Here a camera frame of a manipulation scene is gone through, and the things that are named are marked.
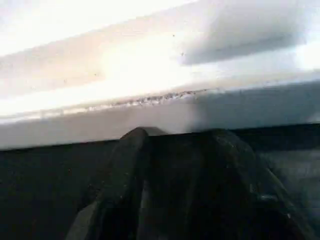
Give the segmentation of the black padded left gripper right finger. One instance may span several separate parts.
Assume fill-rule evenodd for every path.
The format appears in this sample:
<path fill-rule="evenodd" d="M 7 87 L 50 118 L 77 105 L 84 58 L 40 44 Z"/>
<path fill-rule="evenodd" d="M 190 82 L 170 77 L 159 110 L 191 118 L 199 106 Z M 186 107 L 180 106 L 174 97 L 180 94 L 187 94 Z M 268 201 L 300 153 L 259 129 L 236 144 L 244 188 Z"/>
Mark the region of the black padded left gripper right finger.
<path fill-rule="evenodd" d="M 314 230 L 285 186 L 248 143 L 233 132 L 210 133 L 217 170 L 240 240 L 312 240 Z"/>

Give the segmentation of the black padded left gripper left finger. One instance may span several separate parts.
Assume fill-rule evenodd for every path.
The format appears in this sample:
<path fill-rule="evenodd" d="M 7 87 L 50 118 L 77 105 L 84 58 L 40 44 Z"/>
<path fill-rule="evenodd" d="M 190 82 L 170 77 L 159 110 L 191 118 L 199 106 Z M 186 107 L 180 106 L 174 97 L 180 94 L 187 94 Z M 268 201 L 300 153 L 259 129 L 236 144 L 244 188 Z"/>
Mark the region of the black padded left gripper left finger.
<path fill-rule="evenodd" d="M 123 135 L 104 165 L 89 180 L 66 239 L 137 239 L 149 163 L 147 131 L 135 128 Z"/>

